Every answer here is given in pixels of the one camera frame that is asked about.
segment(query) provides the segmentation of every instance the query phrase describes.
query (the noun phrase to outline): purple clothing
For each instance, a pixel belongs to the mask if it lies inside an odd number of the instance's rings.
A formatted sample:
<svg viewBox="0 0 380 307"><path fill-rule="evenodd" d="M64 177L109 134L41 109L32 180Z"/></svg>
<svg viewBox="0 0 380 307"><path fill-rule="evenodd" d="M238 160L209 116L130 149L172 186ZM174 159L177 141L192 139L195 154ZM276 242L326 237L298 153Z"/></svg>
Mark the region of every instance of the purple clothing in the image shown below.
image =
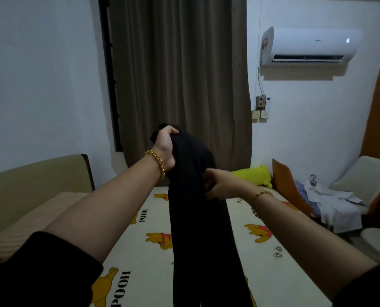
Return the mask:
<svg viewBox="0 0 380 307"><path fill-rule="evenodd" d="M305 186L297 181L297 180L294 180L295 182L295 186L296 188L298 189L298 192L299 194L302 196L302 198L304 198L304 200L311 206L312 208L312 213L314 214L314 216L316 217L320 217L320 210L319 210L319 207L318 205L316 204L316 202L314 201L309 201L308 200L308 195L307 195L307 191L305 191Z"/></svg>

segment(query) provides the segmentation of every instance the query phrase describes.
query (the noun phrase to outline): forearm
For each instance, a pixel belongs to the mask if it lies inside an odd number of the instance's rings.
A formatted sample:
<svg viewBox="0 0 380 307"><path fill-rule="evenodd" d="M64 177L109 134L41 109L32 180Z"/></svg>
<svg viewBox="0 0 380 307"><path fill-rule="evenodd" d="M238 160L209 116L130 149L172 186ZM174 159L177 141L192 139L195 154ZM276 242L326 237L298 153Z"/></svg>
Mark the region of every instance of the forearm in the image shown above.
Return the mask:
<svg viewBox="0 0 380 307"><path fill-rule="evenodd" d="M246 185L242 198L330 300L348 283L377 265L335 234L269 194Z"/></svg>
<svg viewBox="0 0 380 307"><path fill-rule="evenodd" d="M157 162L147 155L65 211L45 231L103 262L159 178Z"/></svg>

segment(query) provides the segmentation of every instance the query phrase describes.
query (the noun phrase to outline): air conditioner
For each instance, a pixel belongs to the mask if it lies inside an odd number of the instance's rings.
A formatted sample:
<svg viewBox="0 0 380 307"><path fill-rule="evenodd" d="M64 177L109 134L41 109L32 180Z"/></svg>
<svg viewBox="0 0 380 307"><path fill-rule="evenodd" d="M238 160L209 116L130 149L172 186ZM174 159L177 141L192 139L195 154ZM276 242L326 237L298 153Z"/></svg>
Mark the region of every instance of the air conditioner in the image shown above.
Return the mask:
<svg viewBox="0 0 380 307"><path fill-rule="evenodd" d="M357 29L274 28L264 32L261 65L319 65L349 62L362 39Z"/></svg>

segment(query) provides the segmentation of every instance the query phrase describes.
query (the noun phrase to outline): mattress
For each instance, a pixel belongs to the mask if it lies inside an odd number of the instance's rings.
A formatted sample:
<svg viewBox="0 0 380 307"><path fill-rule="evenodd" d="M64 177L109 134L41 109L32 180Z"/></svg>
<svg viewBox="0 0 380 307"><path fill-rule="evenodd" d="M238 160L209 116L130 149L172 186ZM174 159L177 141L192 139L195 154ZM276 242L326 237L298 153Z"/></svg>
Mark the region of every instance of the mattress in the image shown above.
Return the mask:
<svg viewBox="0 0 380 307"><path fill-rule="evenodd" d="M174 257L167 191L167 187L153 189L112 249L103 264L101 277L92 286L92 306L173 305ZM331 306L245 201L229 199L227 206L254 306ZM189 247L197 248L198 239L203 237L182 239L188 239ZM214 276L204 275L202 271L195 274L215 282ZM189 289L189 295L192 291L198 291L197 284ZM228 291L231 291L230 272Z"/></svg>

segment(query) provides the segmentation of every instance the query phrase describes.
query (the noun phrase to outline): hand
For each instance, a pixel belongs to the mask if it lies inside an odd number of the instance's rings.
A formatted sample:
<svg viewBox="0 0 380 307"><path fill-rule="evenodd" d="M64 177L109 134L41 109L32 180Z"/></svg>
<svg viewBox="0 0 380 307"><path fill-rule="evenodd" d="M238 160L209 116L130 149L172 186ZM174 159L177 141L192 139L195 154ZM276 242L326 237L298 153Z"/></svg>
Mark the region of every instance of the hand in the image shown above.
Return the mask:
<svg viewBox="0 0 380 307"><path fill-rule="evenodd" d="M162 159L165 171L169 171L176 164L176 160L173 157L173 144L170 134L178 134L178 130L172 126L166 126L157 134L156 142L152 150L159 155Z"/></svg>
<svg viewBox="0 0 380 307"><path fill-rule="evenodd" d="M203 174L206 190L215 183L215 186L206 193L206 199L226 199L243 197L244 191L255 185L243 180L227 170L208 168Z"/></svg>

